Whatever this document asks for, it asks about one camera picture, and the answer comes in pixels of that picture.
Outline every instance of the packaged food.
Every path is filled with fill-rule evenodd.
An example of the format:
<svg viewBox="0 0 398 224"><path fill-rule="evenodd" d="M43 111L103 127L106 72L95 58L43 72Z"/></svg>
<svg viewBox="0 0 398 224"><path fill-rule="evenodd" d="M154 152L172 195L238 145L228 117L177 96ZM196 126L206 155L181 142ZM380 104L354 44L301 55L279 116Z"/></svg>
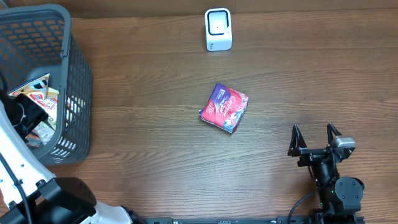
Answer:
<svg viewBox="0 0 398 224"><path fill-rule="evenodd" d="M217 83L200 118L229 133L234 133L248 106L249 97Z"/></svg>
<svg viewBox="0 0 398 224"><path fill-rule="evenodd" d="M28 81L24 85L12 90L9 95L17 96L20 93L27 95L31 95L31 97L43 100L47 97L47 87L49 82L50 74L47 73L42 77L35 78L33 80Z"/></svg>
<svg viewBox="0 0 398 224"><path fill-rule="evenodd" d="M40 138L32 133L28 134L25 139L26 146L31 149L37 149L41 146L42 141Z"/></svg>
<svg viewBox="0 0 398 224"><path fill-rule="evenodd" d="M57 125L57 105L58 105L58 90L53 88L47 88L47 96L45 99L36 99L33 95L28 94L37 105L44 109L44 111L49 115L49 122L54 126Z"/></svg>
<svg viewBox="0 0 398 224"><path fill-rule="evenodd" d="M54 130L43 121L33 129L33 132L38 135L43 145L46 145L54 135Z"/></svg>

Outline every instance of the wood grain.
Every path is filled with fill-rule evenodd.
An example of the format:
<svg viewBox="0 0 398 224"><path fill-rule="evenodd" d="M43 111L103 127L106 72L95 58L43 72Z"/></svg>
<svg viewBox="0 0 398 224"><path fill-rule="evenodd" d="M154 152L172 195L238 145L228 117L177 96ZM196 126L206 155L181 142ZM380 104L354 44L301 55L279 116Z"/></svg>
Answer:
<svg viewBox="0 0 398 224"><path fill-rule="evenodd" d="M287 215L313 189L287 157L292 126L316 148L332 121L358 143L338 168L366 185L359 215L397 223L398 10L235 14L233 48L215 53L203 26L202 16L73 20L94 74L91 154L50 170L143 217ZM231 136L198 118L216 82L249 95Z"/></svg>
<svg viewBox="0 0 398 224"><path fill-rule="evenodd" d="M226 7L232 13L398 8L396 0L6 0L10 7L60 4L72 17L204 15Z"/></svg>

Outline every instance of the food item in basket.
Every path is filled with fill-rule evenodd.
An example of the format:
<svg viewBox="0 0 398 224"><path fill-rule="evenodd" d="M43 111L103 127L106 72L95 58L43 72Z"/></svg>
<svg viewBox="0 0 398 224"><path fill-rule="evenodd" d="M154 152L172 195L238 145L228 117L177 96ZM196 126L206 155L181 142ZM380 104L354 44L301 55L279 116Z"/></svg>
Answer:
<svg viewBox="0 0 398 224"><path fill-rule="evenodd" d="M48 87L47 97L43 100L35 99L32 95L28 95L37 105L44 109L44 111L49 115L49 122L54 126L57 125L57 105L59 94L60 92L58 90Z"/></svg>
<svg viewBox="0 0 398 224"><path fill-rule="evenodd" d="M50 125L50 127L55 130L55 128L57 128L57 125L55 125L53 123L53 118L49 116L49 118L47 119L48 124Z"/></svg>
<svg viewBox="0 0 398 224"><path fill-rule="evenodd" d="M200 118L229 133L234 133L248 106L249 97L217 83Z"/></svg>
<svg viewBox="0 0 398 224"><path fill-rule="evenodd" d="M28 81L24 85L12 90L9 95L17 96L20 93L25 95L31 95L32 98L43 100L47 96L47 87L49 82L50 74L47 73L42 77L35 78L33 80Z"/></svg>
<svg viewBox="0 0 398 224"><path fill-rule="evenodd" d="M74 114L82 114L83 110L86 108L86 103L75 96L72 96L71 98L67 98L67 107L68 110L66 110L66 120L69 122L72 122L73 124L76 123L76 116ZM65 130L68 129L68 123L65 124Z"/></svg>
<svg viewBox="0 0 398 224"><path fill-rule="evenodd" d="M42 143L40 138L32 133L28 134L25 137L25 139L26 139L26 146L33 149L40 147Z"/></svg>
<svg viewBox="0 0 398 224"><path fill-rule="evenodd" d="M51 140L52 136L54 135L54 130L48 126L43 121L40 122L34 129L33 132L38 135L40 140L42 141L43 145L46 145Z"/></svg>

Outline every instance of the black cable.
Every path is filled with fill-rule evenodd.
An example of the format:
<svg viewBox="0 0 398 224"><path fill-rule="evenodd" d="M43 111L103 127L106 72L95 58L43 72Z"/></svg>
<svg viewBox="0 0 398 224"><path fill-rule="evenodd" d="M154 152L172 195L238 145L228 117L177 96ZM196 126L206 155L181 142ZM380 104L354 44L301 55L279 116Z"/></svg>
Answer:
<svg viewBox="0 0 398 224"><path fill-rule="evenodd" d="M333 172L331 174L331 177L329 178L329 180L325 184L323 184L322 186L317 187L314 191L310 192L309 194L307 194L306 196L301 198L298 202L296 202L296 204L294 204L292 209L290 209L289 215L287 216L287 224L290 224L290 219L292 218L294 210L301 203L303 203L306 199L308 199L308 198L312 197L313 195L315 195L318 191L323 190L333 180L333 177L335 176L335 172L336 172L335 155L333 154L333 152L331 153L331 156L333 157L332 158L333 159Z"/></svg>
<svg viewBox="0 0 398 224"><path fill-rule="evenodd" d="M33 224L32 215L30 214L29 204L27 202L27 197L24 192L24 189L22 188L21 183L19 182L18 178L15 176L15 174L13 173L13 171L11 170L10 166L8 165L7 161L2 156L1 153L0 153L0 161L3 164L4 168L6 169L7 173L10 175L12 181L14 181L14 184L17 187L19 193L21 194L22 202L24 203L25 206L26 219L28 224Z"/></svg>

